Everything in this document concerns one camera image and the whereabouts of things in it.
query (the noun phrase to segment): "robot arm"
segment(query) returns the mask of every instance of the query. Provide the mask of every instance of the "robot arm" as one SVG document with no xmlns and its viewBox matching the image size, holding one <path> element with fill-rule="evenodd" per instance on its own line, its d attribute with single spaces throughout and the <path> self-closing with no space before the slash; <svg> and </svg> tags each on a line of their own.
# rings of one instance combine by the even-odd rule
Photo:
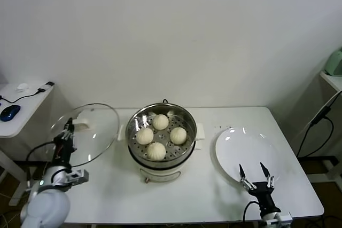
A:
<svg viewBox="0 0 342 228">
<path fill-rule="evenodd" d="M 58 228 L 70 211 L 70 201 L 65 194 L 72 186 L 89 180 L 86 170 L 73 171 L 69 163 L 76 150 L 73 143 L 74 126 L 69 119 L 64 130 L 53 139 L 56 145 L 51 167 L 32 188 L 28 203 L 21 211 L 23 228 Z"/>
<path fill-rule="evenodd" d="M 248 191 L 248 193 L 257 198 L 260 208 L 260 227 L 280 228 L 291 227 L 292 217 L 290 213 L 283 215 L 281 210 L 276 207 L 272 199 L 274 190 L 274 177 L 270 175 L 268 169 L 260 162 L 266 182 L 251 183 L 247 180 L 245 172 L 240 166 L 240 183 Z"/>
</svg>

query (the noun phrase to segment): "floor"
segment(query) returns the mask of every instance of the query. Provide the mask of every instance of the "floor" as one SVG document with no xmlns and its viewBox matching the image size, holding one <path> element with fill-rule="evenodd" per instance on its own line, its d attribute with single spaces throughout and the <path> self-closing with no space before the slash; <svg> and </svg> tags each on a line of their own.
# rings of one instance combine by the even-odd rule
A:
<svg viewBox="0 0 342 228">
<path fill-rule="evenodd" d="M 326 172 L 324 165 L 320 161 L 304 161 L 301 163 L 304 171 L 307 174 L 318 174 Z M 34 173 L 34 178 L 39 179 L 45 165 L 40 165 L 37 167 L 37 171 Z M 17 187 L 18 182 L 14 179 L 11 175 L 7 175 L 5 179 L 0 184 L 0 193 L 5 195 L 12 195 Z M 315 189 L 318 197 L 320 198 L 325 213 L 323 217 L 327 217 L 324 219 L 324 225 L 322 224 L 321 218 L 311 218 L 311 219 L 296 219 L 292 223 L 291 227 L 293 228 L 314 228 L 314 227 L 325 227 L 325 228 L 336 228 L 342 227 L 342 221 L 335 219 L 329 216 L 336 216 L 342 220 L 342 211 L 341 204 L 342 204 L 342 193 L 338 189 L 338 187 L 334 183 L 322 183 L 322 184 L 313 184 L 313 188 Z M 0 195 L 0 214 L 4 214 L 6 220 L 9 222 L 9 228 L 20 227 L 20 210 L 23 205 L 26 203 L 28 198 L 28 194 L 25 194 L 18 206 L 16 207 L 9 207 L 8 202 L 9 199 Z M 233 227 L 253 227 L 252 223 L 246 223 L 244 226 L 240 223 L 220 223 L 220 224 L 184 224 L 184 225 L 139 225 L 139 227 L 144 228 L 148 226 L 148 228 L 167 228 L 167 227 L 174 227 L 174 228 L 233 228 Z M 0 228 L 5 228 L 6 223 L 4 222 L 3 217 L 0 217 Z M 99 225 L 98 227 L 101 228 L 113 228 L 118 226 L 114 225 Z"/>
</svg>

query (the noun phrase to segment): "white plate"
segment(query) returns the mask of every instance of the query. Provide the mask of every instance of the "white plate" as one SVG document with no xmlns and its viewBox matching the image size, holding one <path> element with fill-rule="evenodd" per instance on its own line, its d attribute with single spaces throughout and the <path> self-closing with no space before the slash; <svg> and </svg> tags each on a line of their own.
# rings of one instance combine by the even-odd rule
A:
<svg viewBox="0 0 342 228">
<path fill-rule="evenodd" d="M 278 180 L 283 161 L 272 143 L 261 133 L 248 128 L 229 128 L 216 140 L 216 156 L 223 170 L 240 181 L 239 164 L 250 182 L 266 181 L 260 162 Z"/>
</svg>

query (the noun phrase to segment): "cable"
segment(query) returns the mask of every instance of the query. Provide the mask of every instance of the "cable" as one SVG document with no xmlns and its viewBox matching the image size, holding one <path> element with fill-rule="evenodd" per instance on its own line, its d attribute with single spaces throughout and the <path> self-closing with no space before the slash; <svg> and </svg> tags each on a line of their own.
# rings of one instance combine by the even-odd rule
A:
<svg viewBox="0 0 342 228">
<path fill-rule="evenodd" d="M 15 101 L 8 101 L 6 98 L 3 98 L 2 96 L 1 96 L 1 98 L 0 99 L 3 99 L 3 100 L 5 100 L 5 101 L 7 101 L 9 104 L 14 104 L 14 103 L 16 103 L 17 101 L 19 101 L 19 100 L 21 100 L 21 99 L 23 99 L 23 98 L 26 98 L 26 97 L 31 97 L 31 96 L 35 96 L 35 95 L 37 95 L 37 94 L 39 94 L 41 91 L 37 91 L 37 92 L 35 92 L 34 94 L 32 94 L 32 95 L 28 95 L 28 96 L 22 96 L 22 97 L 20 97 L 20 98 L 18 98 L 17 100 L 15 100 Z"/>
<path fill-rule="evenodd" d="M 39 149 L 39 148 L 41 148 L 41 147 L 43 147 L 43 146 L 45 146 L 45 145 L 48 145 L 48 144 L 55 144 L 55 143 L 54 143 L 53 141 L 49 141 L 49 142 L 47 142 L 47 143 L 43 143 L 43 144 L 40 144 L 40 145 L 34 147 L 34 148 L 27 154 L 25 161 L 26 161 L 26 162 L 28 161 L 30 155 L 31 155 L 35 150 L 37 150 L 37 149 Z M 30 168 L 29 168 L 29 166 L 27 166 L 26 179 L 27 179 L 28 182 L 31 181 L 31 173 L 30 173 Z"/>
<path fill-rule="evenodd" d="M 301 151 L 301 148 L 303 147 L 303 144 L 304 144 L 304 142 L 305 142 L 305 139 L 306 139 L 306 137 L 307 137 L 307 135 L 308 135 L 308 133 L 309 133 L 309 131 L 310 131 L 310 129 L 311 129 L 312 127 L 313 127 L 313 125 L 310 125 L 310 126 L 308 127 L 308 129 L 306 130 L 306 132 L 305 132 L 305 135 L 304 135 L 304 137 L 303 137 L 303 140 L 301 141 L 301 144 L 300 144 L 298 153 L 297 153 L 297 155 L 296 155 L 297 158 L 298 158 L 298 156 L 299 156 L 299 153 L 300 153 L 300 151 Z"/>
<path fill-rule="evenodd" d="M 12 222 L 12 220 L 15 219 L 15 218 L 16 218 L 17 216 L 19 216 L 19 215 L 20 215 L 20 213 L 17 213 L 16 215 L 14 215 L 14 216 L 7 222 L 7 224 L 4 225 L 4 226 L 2 226 L 1 228 L 5 228 L 5 227 L 8 228 L 9 223 Z"/>
<path fill-rule="evenodd" d="M 71 172 L 71 170 L 68 169 L 68 168 L 63 168 L 63 169 L 60 169 L 60 170 L 56 171 L 56 172 L 53 173 L 53 175 L 51 176 L 51 183 L 53 184 L 53 179 L 55 178 L 56 175 L 58 175 L 59 173 L 64 172 L 64 171 L 67 172 L 67 173 L 70 173 L 70 172 Z"/>
<path fill-rule="evenodd" d="M 333 130 L 334 130 L 333 122 L 332 122 L 331 119 L 329 119 L 328 117 L 324 117 L 324 119 L 328 120 L 328 121 L 330 122 L 330 124 L 331 124 L 331 131 L 330 131 L 330 134 L 329 134 L 328 138 L 325 140 L 325 142 L 324 142 L 318 149 L 316 149 L 316 150 L 314 150 L 313 152 L 311 152 L 311 153 L 305 155 L 305 156 L 302 157 L 302 158 L 309 157 L 310 155 L 312 155 L 312 154 L 318 152 L 321 148 L 323 148 L 323 147 L 327 144 L 327 142 L 328 142 L 329 139 L 331 138 L 332 133 L 333 133 Z"/>
<path fill-rule="evenodd" d="M 7 219 L 6 219 L 6 217 L 5 217 L 5 215 L 4 214 L 0 214 L 3 218 L 4 218 L 4 220 L 5 220 L 5 226 L 7 227 L 7 228 L 9 228 L 9 223 L 7 222 Z"/>
<path fill-rule="evenodd" d="M 247 206 L 245 207 L 245 210 L 244 210 L 244 215 L 243 215 L 243 219 L 242 219 L 242 222 L 245 223 L 246 222 L 246 212 L 247 212 L 247 208 L 251 205 L 251 204 L 257 204 L 259 205 L 259 203 L 257 201 L 250 201 L 248 202 Z"/>
<path fill-rule="evenodd" d="M 315 116 L 302 128 L 302 130 L 300 130 L 290 141 L 290 144 L 301 134 L 303 133 L 303 131 L 311 124 L 311 122 L 314 121 L 314 119 L 320 114 L 320 112 L 323 110 L 324 107 L 326 107 L 328 105 L 328 103 L 331 102 L 331 100 L 333 99 L 333 102 L 328 106 L 331 107 L 332 104 L 336 101 L 336 99 L 338 98 L 338 96 L 342 93 L 342 90 L 338 91 L 337 93 L 335 93 L 321 108 L 320 110 L 315 114 Z"/>
</svg>

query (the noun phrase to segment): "glass lid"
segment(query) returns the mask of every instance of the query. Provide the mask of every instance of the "glass lid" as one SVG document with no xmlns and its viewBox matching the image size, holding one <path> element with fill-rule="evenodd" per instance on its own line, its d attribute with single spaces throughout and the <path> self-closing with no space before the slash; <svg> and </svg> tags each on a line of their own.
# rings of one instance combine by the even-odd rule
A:
<svg viewBox="0 0 342 228">
<path fill-rule="evenodd" d="M 93 161 L 104 153 L 116 140 L 119 133 L 119 116 L 107 104 L 87 104 L 60 117 L 51 127 L 49 140 L 53 140 L 64 130 L 72 119 L 74 125 L 73 143 L 76 151 L 71 154 L 70 164 L 78 167 Z M 48 149 L 52 156 L 55 147 Z"/>
</svg>

